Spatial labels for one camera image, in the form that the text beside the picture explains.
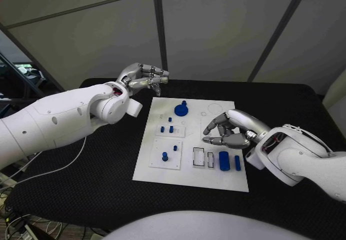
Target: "black table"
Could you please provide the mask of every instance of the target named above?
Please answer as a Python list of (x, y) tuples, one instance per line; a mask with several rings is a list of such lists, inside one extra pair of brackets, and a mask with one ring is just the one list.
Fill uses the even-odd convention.
[[(88, 79), (82, 87), (108, 81), (114, 79)], [(235, 108), (269, 127), (300, 126), (334, 151), (346, 150), (341, 133), (305, 85), (170, 80), (161, 86), (161, 96), (235, 101)], [(313, 239), (344, 239), (346, 205), (308, 179), (290, 187), (266, 169), (259, 171), (245, 163), (249, 193), (131, 180), (153, 97), (148, 89), (132, 96), (142, 104), (138, 117), (125, 115), (117, 124), (102, 126), (88, 136), (75, 163), (18, 184), (7, 205), (23, 214), (102, 229), (161, 212), (215, 211), (271, 223)], [(46, 151), (23, 178), (65, 166), (80, 146), (82, 140)]]

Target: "white board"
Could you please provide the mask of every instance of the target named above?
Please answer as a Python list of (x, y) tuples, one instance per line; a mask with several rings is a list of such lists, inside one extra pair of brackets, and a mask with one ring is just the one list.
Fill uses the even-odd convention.
[[(186, 116), (174, 114), (174, 107), (186, 101), (189, 109)], [(137, 164), (132, 174), (134, 181), (183, 185), (209, 189), (249, 192), (242, 150), (216, 146), (202, 141), (203, 130), (213, 118), (226, 110), (235, 109), (235, 102), (215, 101), (181, 98), (154, 97), (147, 117), (145, 130), (138, 151)], [(157, 135), (157, 131), (164, 127), (164, 133), (168, 132), (167, 126), (184, 127), (184, 137), (174, 137), (168, 134)], [(209, 136), (219, 137), (217, 129), (210, 131)], [(170, 153), (173, 143), (180, 142), (180, 164), (179, 167), (161, 167), (163, 152)], [(203, 148), (204, 167), (193, 167), (193, 148)], [(220, 171), (219, 152), (226, 151), (229, 155), (229, 171)], [(207, 153), (213, 153), (213, 168), (207, 168)], [(235, 168), (235, 155), (241, 160), (241, 171)]]

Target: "blue object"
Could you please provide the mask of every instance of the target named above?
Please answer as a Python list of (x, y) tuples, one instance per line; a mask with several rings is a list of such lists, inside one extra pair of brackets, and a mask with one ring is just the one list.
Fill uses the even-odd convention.
[(167, 160), (168, 160), (168, 156), (167, 156), (167, 153), (166, 153), (166, 152), (161, 153), (161, 160), (163, 160), (164, 162), (167, 162)]
[(241, 159), (239, 159), (238, 155), (235, 155), (233, 160), (235, 160), (235, 170), (241, 171), (242, 170), (241, 169)]
[(229, 171), (229, 153), (226, 151), (220, 151), (217, 153), (217, 159), (219, 159), (219, 170), (220, 171)]
[(181, 117), (187, 114), (189, 108), (186, 107), (186, 101), (181, 101), (181, 104), (174, 107), (174, 114)]

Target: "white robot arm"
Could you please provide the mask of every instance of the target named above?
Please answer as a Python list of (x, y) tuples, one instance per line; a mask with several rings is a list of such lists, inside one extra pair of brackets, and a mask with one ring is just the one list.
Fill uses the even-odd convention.
[[(333, 152), (324, 142), (298, 127), (285, 124), (271, 129), (236, 109), (212, 120), (203, 134), (207, 135), (215, 127), (220, 137), (206, 136), (203, 142), (243, 149), (253, 141), (256, 146), (245, 158), (259, 170), (266, 167), (290, 186), (308, 178), (331, 198), (346, 203), (346, 152)], [(233, 133), (235, 127), (245, 133)]]
[(86, 137), (122, 116), (137, 117), (142, 105), (130, 96), (142, 88), (160, 95), (168, 72), (134, 63), (115, 82), (75, 89), (39, 99), (0, 119), (0, 169), (26, 156), (59, 148)]

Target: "silver robot hand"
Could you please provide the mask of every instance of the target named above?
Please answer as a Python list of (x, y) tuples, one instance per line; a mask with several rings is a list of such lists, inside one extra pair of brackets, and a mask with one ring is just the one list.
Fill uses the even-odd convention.
[(117, 83), (128, 89), (130, 95), (134, 95), (141, 89), (148, 88), (160, 96), (160, 83), (168, 83), (168, 75), (170, 73), (158, 67), (134, 63), (119, 73)]
[[(225, 145), (232, 149), (245, 149), (251, 141), (258, 143), (271, 130), (255, 117), (236, 109), (228, 110), (210, 121), (203, 134), (207, 135), (216, 127), (220, 137), (204, 136), (202, 140), (204, 143)], [(245, 134), (233, 132), (236, 127), (245, 130)]]

